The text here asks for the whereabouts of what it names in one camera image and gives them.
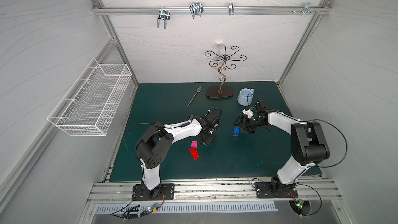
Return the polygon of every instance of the wire mesh basket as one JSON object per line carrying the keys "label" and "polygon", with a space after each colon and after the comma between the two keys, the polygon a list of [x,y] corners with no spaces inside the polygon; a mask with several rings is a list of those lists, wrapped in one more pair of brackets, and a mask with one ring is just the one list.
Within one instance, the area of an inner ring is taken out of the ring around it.
{"label": "wire mesh basket", "polygon": [[47,118],[71,136],[105,136],[132,77],[126,64],[99,64],[93,60],[96,66],[85,69],[87,79],[78,79]]}

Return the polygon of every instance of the fork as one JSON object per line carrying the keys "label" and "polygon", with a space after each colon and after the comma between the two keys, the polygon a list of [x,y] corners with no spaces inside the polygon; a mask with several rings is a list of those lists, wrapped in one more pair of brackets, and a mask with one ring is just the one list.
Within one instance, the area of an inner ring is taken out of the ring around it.
{"label": "fork", "polygon": [[191,102],[193,101],[193,98],[195,98],[195,96],[196,96],[196,94],[197,93],[200,93],[200,91],[202,90],[202,86],[199,86],[198,87],[198,89],[196,90],[196,93],[195,93],[195,95],[192,97],[192,99],[191,99],[191,101],[188,103],[188,105],[187,105],[187,107],[186,108],[188,108],[189,107],[189,105],[191,104]]}

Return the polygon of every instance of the jewelry stand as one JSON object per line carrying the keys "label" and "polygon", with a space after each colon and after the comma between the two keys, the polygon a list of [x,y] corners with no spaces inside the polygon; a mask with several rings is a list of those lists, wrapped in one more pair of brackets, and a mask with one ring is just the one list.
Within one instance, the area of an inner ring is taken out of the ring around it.
{"label": "jewelry stand", "polygon": [[226,68],[228,69],[236,69],[236,65],[235,64],[231,64],[230,67],[228,67],[228,65],[226,64],[226,61],[230,60],[230,61],[245,61],[247,59],[246,56],[241,55],[240,56],[240,60],[233,60],[231,59],[231,56],[233,56],[234,54],[236,54],[236,52],[239,51],[239,47],[237,46],[232,46],[231,47],[232,50],[238,49],[237,51],[235,51],[235,53],[233,53],[230,56],[226,55],[226,47],[224,46],[224,55],[223,56],[219,56],[216,53],[214,53],[213,51],[206,51],[205,52],[205,56],[211,56],[211,53],[215,54],[216,56],[218,56],[220,59],[218,60],[213,60],[209,62],[209,65],[211,67],[217,67],[218,66],[218,61],[224,61],[222,63],[222,65],[218,68],[218,73],[220,75],[222,75],[222,77],[219,78],[219,81],[221,81],[221,85],[219,86],[215,86],[215,87],[209,87],[206,90],[206,95],[207,97],[209,97],[210,99],[223,99],[223,98],[229,98],[232,97],[234,95],[234,89],[228,85],[224,85],[222,86],[225,82],[226,82],[226,76],[224,74],[222,74],[222,71],[225,71]]}

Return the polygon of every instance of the robotic arm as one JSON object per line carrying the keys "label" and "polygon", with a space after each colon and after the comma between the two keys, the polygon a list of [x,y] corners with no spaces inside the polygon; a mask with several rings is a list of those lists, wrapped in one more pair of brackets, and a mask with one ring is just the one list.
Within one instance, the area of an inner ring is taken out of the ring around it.
{"label": "robotic arm", "polygon": [[209,111],[203,117],[191,115],[189,120],[181,123],[162,125],[156,122],[148,128],[135,145],[142,164],[142,189],[146,200],[157,199],[159,195],[162,186],[159,176],[160,164],[171,145],[191,136],[198,136],[204,145],[210,145],[215,138],[213,131],[218,128],[219,117],[213,111]]}
{"label": "robotic arm", "polygon": [[292,190],[295,180],[330,156],[322,127],[316,121],[302,122],[278,110],[270,110],[265,101],[257,102],[255,107],[256,117],[253,117],[251,110],[243,110],[244,114],[234,125],[240,126],[241,131],[247,133],[254,133],[258,127],[272,125],[291,135],[292,155],[269,185],[269,191],[274,197],[289,197],[287,192],[296,194]]}

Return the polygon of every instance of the green mat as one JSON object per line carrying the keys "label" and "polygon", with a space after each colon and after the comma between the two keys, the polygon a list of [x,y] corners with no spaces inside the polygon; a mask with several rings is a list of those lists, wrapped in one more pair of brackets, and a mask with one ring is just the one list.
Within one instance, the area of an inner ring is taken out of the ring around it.
{"label": "green mat", "polygon": [[[266,100],[268,107],[279,109],[291,115],[275,82],[227,82],[235,90],[229,99],[210,100],[206,89],[220,83],[151,83],[140,84],[127,121],[127,127],[136,123],[174,124],[188,120],[191,114],[206,114],[208,109],[221,108],[220,127],[214,132],[216,138],[206,147],[199,145],[199,158],[194,160],[189,148],[189,137],[174,143],[160,165],[161,179],[193,179],[218,177],[273,176],[289,159],[290,135],[277,127],[270,130],[259,128],[254,134],[240,133],[232,136],[232,122],[242,114],[243,106],[237,102],[242,88],[254,88],[258,100]],[[196,95],[186,108],[196,89]],[[148,125],[137,125],[127,132],[125,141],[129,149],[135,151],[135,144],[148,129]],[[126,149],[124,140],[120,144],[110,181],[138,181],[142,178],[140,162]],[[311,168],[308,174],[320,173],[319,168]]]}

